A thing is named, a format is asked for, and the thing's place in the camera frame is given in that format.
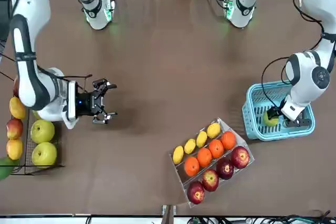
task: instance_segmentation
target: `wire basket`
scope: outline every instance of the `wire basket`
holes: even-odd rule
[[[281,81],[264,84],[266,94],[278,105],[290,92],[291,87]],[[246,93],[246,102],[242,108],[246,135],[249,139],[272,141],[289,137],[306,136],[314,131],[315,118],[310,105],[303,112],[305,118],[311,121],[308,126],[287,127],[283,116],[279,117],[279,123],[276,126],[269,127],[265,125],[264,112],[272,106],[272,103],[266,98],[262,90],[261,84],[252,85]]]
[[[21,158],[19,159],[18,165],[15,165],[12,174],[11,175],[36,175],[40,172],[54,169],[57,167],[63,167],[62,165],[62,142],[61,142],[61,125],[59,123],[53,123],[55,126],[55,136],[50,141],[53,143],[57,149],[57,159],[53,165],[47,165],[41,168],[40,166],[36,166],[32,162],[32,153],[34,148],[37,146],[36,143],[34,143],[31,140],[30,137],[30,129],[33,123],[36,121],[33,113],[31,110],[27,110],[27,116],[25,119],[22,120],[23,122],[23,134],[21,136],[21,139],[23,141],[23,147],[24,147],[24,153],[22,154]]]

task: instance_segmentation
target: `brown tabletop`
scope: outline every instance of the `brown tabletop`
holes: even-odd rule
[[[0,182],[0,214],[313,215],[336,213],[336,85],[312,104],[307,137],[248,141],[256,161],[189,209],[168,151],[219,116],[245,137],[241,108],[268,62],[310,48],[317,25],[291,0],[258,0],[250,25],[236,29],[212,0],[117,0],[102,31],[86,23],[77,0],[50,0],[51,21],[37,39],[38,63],[65,75],[93,74],[118,85],[105,98],[119,117],[109,125],[81,118],[63,130],[64,168]],[[13,56],[11,47],[6,53]],[[283,62],[265,80],[280,79]],[[1,71],[15,76],[3,59]],[[0,78],[0,132],[5,153],[12,84]]]

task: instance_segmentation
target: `blue plastic basket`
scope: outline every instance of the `blue plastic basket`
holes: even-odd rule
[[[281,81],[268,82],[264,84],[266,94],[280,105],[283,98],[289,93],[291,86],[283,84]],[[245,130],[249,139],[260,139],[272,141],[289,137],[306,136],[314,131],[315,118],[311,106],[305,108],[305,118],[311,120],[311,125],[301,127],[284,126],[284,117],[280,116],[276,126],[269,127],[264,124],[264,112],[268,110],[272,103],[265,97],[261,84],[252,85],[246,94],[246,102],[243,106],[243,118]]]

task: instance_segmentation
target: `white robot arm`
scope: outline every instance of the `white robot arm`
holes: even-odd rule
[[[88,22],[94,29],[102,29],[110,21],[105,15],[103,0],[90,0],[85,8],[97,4],[94,17]],[[38,111],[48,121],[64,121],[71,129],[81,115],[93,116],[95,123],[107,123],[116,113],[106,113],[102,99],[108,89],[116,88],[107,80],[93,82],[94,91],[79,93],[74,81],[63,78],[56,68],[44,70],[36,62],[35,40],[50,20],[49,0],[12,0],[10,30],[19,76],[19,98],[22,103]]]
[[[232,7],[226,17],[238,28],[248,25],[256,0],[231,0]],[[324,27],[321,41],[315,50],[293,54],[286,63],[286,75],[293,86],[279,108],[271,108],[268,117],[286,116],[296,121],[310,102],[322,95],[329,86],[330,72],[334,65],[336,41],[336,1],[303,0],[307,14],[320,20]]]

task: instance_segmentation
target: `orange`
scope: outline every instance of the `orange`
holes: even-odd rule
[[[197,160],[199,162],[199,165],[202,167],[207,167],[212,160],[211,152],[207,148],[202,148],[197,153]]]
[[[200,170],[200,164],[197,161],[196,157],[189,157],[184,162],[184,171],[189,177],[195,176]]]
[[[221,138],[222,145],[227,150],[231,150],[236,145],[236,136],[231,131],[226,131]]]
[[[214,158],[219,158],[224,153],[224,147],[220,140],[214,139],[211,141],[209,145],[209,150]]]

